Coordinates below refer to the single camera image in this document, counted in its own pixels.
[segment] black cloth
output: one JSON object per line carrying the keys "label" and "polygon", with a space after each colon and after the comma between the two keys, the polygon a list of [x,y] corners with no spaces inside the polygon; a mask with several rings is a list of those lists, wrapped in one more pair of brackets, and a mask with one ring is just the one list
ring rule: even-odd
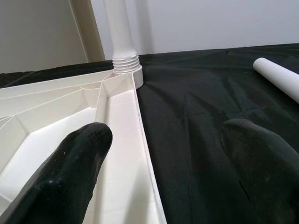
{"label": "black cloth", "polygon": [[[299,105],[253,70],[259,57],[299,73],[299,44],[140,56],[145,83],[137,95],[168,223],[251,224],[275,217],[271,206],[263,208],[268,216],[261,217],[259,209],[261,204],[274,203],[274,195],[251,195],[254,184],[244,179],[252,174],[239,169],[223,147],[229,141],[220,138],[225,122],[241,118],[277,133],[294,153],[299,152]],[[40,71],[11,85],[112,68],[111,62],[91,66]],[[259,187],[267,192],[274,185]]]}

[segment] black fabric surface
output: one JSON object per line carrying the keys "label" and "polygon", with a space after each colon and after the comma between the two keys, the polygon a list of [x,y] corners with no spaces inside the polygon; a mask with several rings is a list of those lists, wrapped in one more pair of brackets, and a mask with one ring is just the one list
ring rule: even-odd
{"label": "black fabric surface", "polygon": [[[298,222],[296,190],[291,192],[291,188],[276,184],[292,182],[292,190],[297,188],[297,168],[292,161],[288,165],[289,157],[284,153],[293,150],[297,156],[299,152],[299,105],[253,70],[252,64],[259,57],[299,73],[299,44],[140,56],[145,84],[137,90],[138,100],[168,223]],[[111,62],[57,68],[27,74],[11,85],[110,68]],[[246,119],[247,131],[262,128],[282,138],[285,144],[277,150],[286,159],[278,176],[295,170],[290,177],[272,182],[271,178],[276,178],[280,171],[280,163],[273,154],[276,151],[263,148],[260,142],[249,141],[246,148],[253,151],[256,160],[243,154],[239,160],[230,156],[227,145],[235,146],[231,148],[237,151],[241,143],[231,144],[227,137],[221,142],[220,131],[236,118]],[[268,138],[269,145],[275,139]],[[259,148],[266,156],[255,156],[254,151]],[[278,167],[259,166],[256,169],[261,176],[255,178],[249,169],[242,168],[240,161],[249,167],[256,167],[256,161]],[[260,181],[264,177],[273,184]],[[280,201],[287,201],[290,206],[285,206],[287,213],[282,208],[279,217],[293,215],[291,219],[279,219],[275,216],[277,207],[267,206],[277,203],[275,195],[280,193]]]}

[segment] white plastic tube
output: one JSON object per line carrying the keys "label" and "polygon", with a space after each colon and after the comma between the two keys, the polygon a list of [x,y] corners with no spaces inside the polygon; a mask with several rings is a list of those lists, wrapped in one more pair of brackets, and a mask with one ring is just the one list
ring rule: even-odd
{"label": "white plastic tube", "polygon": [[299,75],[265,58],[258,58],[253,68],[299,103]]}
{"label": "white plastic tube", "polygon": [[125,0],[104,0],[113,43],[112,61],[116,73],[140,68],[139,57],[133,46]]}

